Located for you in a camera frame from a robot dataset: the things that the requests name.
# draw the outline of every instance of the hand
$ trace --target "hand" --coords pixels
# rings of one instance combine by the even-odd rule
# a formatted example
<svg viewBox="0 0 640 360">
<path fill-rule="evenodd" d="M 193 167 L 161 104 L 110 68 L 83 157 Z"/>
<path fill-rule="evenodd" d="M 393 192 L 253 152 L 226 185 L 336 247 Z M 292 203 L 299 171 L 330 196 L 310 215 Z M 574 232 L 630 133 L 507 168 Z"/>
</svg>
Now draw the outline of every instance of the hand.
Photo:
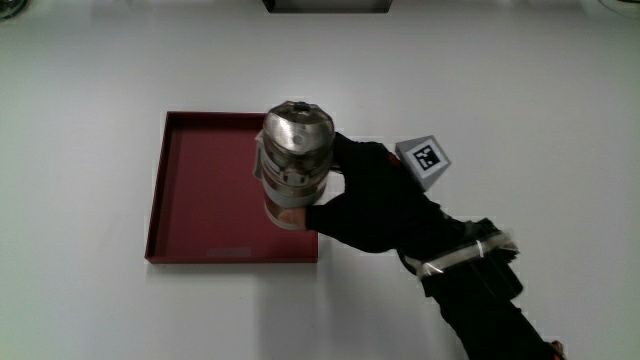
<svg viewBox="0 0 640 360">
<path fill-rule="evenodd" d="M 344 193 L 326 205 L 286 210 L 281 221 L 370 253 L 398 249 L 421 259 L 458 245 L 463 224 L 431 202 L 384 145 L 336 133 L 333 154 L 345 178 Z"/>
</svg>

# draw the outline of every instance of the red tray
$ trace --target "red tray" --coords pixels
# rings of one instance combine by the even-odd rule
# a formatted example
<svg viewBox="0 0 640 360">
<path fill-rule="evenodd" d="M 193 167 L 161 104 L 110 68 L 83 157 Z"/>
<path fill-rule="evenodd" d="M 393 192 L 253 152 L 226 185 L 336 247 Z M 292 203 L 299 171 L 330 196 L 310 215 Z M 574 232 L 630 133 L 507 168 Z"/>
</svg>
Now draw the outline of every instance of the red tray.
<svg viewBox="0 0 640 360">
<path fill-rule="evenodd" d="M 168 112 L 145 258 L 316 262 L 318 234 L 274 225 L 253 177 L 265 114 Z"/>
</svg>

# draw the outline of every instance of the canister lid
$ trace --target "canister lid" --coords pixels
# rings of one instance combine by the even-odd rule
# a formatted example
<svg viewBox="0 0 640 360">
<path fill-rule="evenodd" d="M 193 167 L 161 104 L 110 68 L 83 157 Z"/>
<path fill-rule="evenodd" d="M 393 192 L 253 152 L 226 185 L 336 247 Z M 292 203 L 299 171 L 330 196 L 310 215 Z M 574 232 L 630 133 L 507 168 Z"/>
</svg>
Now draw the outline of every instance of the canister lid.
<svg viewBox="0 0 640 360">
<path fill-rule="evenodd" d="M 329 150 L 335 136 L 333 120 L 320 107 L 285 101 L 274 107 L 264 121 L 265 135 L 294 155 Z"/>
</svg>

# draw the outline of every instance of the black glove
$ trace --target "black glove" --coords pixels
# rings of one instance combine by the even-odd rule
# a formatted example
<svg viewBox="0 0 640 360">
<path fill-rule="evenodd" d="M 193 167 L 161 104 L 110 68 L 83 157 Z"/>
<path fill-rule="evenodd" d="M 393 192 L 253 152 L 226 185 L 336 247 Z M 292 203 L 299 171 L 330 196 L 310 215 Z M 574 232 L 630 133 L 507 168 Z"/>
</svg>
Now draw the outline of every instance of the black glove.
<svg viewBox="0 0 640 360">
<path fill-rule="evenodd" d="M 306 228 L 365 252 L 398 249 L 416 259 L 439 256 L 460 245 L 464 224 L 431 202 L 400 161 L 375 142 L 336 133 L 334 160 L 345 191 L 306 211 Z"/>
</svg>

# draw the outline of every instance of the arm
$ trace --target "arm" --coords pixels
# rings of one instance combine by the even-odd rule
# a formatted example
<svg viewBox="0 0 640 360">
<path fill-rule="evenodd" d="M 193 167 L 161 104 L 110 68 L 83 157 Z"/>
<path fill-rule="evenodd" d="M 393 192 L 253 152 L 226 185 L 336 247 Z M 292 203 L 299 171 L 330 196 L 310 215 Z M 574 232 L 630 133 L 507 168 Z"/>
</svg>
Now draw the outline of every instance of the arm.
<svg viewBox="0 0 640 360">
<path fill-rule="evenodd" d="M 405 261 L 405 256 L 436 258 L 466 246 L 479 235 L 473 231 L 483 229 L 474 226 L 469 234 L 465 223 L 442 212 L 381 144 L 357 143 L 336 134 L 334 160 L 345 176 L 345 192 L 326 205 L 287 210 L 280 220 L 365 252 L 395 249 L 414 274 L 415 268 Z M 456 331 L 471 360 L 552 360 L 551 346 L 511 303 L 513 291 L 487 286 L 486 274 L 498 274 L 492 273 L 495 266 L 508 268 L 509 260 L 494 251 L 473 264 L 423 278 L 425 295 L 438 302 L 444 320 Z M 519 285 L 515 275 L 513 278 L 507 282 Z"/>
</svg>

